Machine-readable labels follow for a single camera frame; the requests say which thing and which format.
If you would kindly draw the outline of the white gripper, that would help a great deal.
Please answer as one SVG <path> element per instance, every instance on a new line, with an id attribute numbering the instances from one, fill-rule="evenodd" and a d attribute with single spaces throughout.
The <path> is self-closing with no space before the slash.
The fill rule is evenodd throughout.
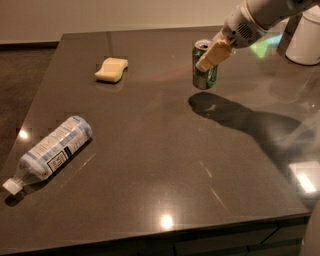
<path id="1" fill-rule="evenodd" d="M 221 34 L 224 40 L 215 41 L 196 63 L 206 72 L 231 56 L 232 48 L 246 48 L 261 39 L 266 31 L 252 17 L 247 3 L 237 5 L 226 19 Z"/>

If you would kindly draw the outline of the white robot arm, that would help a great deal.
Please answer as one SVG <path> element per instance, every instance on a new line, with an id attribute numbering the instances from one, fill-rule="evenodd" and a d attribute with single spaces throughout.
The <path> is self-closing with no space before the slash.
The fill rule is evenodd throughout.
<path id="1" fill-rule="evenodd" d="M 282 20 L 316 5 L 320 5 L 320 0 L 243 0 L 230 13 L 195 67 L 206 72 L 229 58 L 234 49 L 253 45 Z"/>

